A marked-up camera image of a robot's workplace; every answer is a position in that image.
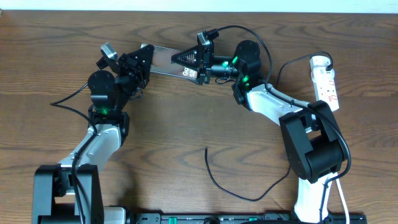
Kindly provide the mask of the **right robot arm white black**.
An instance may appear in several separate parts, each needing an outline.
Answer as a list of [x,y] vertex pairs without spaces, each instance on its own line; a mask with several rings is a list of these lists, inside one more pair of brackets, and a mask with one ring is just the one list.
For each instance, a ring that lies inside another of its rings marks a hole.
[[336,97],[308,103],[276,90],[263,79],[261,51],[251,40],[240,42],[232,58],[213,53],[209,40],[173,55],[171,61],[197,71],[199,80],[201,75],[207,80],[235,80],[232,89],[237,104],[280,126],[290,168],[299,177],[295,215],[305,223],[324,222],[330,185],[351,167],[349,147],[333,116]]

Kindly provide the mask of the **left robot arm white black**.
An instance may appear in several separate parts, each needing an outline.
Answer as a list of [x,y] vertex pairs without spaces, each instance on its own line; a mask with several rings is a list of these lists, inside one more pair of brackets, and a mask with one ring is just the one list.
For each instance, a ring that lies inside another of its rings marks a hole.
[[98,70],[84,85],[92,101],[82,116],[87,134],[67,157],[36,170],[32,223],[134,223],[128,209],[104,205],[100,172],[127,138],[130,119],[123,108],[142,98],[154,51],[146,44],[118,56],[111,44],[101,46]]

